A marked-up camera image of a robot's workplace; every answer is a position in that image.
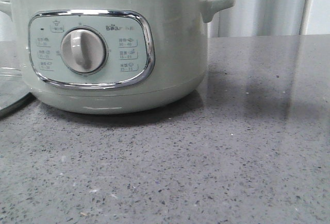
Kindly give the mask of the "light green electric cooking pot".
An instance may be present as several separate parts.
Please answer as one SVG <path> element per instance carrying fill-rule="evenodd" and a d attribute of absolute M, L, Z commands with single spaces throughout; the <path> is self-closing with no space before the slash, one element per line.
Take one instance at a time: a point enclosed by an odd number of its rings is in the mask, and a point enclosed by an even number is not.
<path fill-rule="evenodd" d="M 149 110 L 207 71 L 207 23 L 235 0 L 7 0 L 23 81 L 41 102 L 84 114 Z"/>

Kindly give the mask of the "glass pot lid steel rim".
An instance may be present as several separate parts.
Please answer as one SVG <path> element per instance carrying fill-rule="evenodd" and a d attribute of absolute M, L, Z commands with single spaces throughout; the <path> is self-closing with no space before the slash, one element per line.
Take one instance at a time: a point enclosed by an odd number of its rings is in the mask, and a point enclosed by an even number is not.
<path fill-rule="evenodd" d="M 19 69 L 1 67 L 1 118 L 14 112 L 33 98 Z"/>

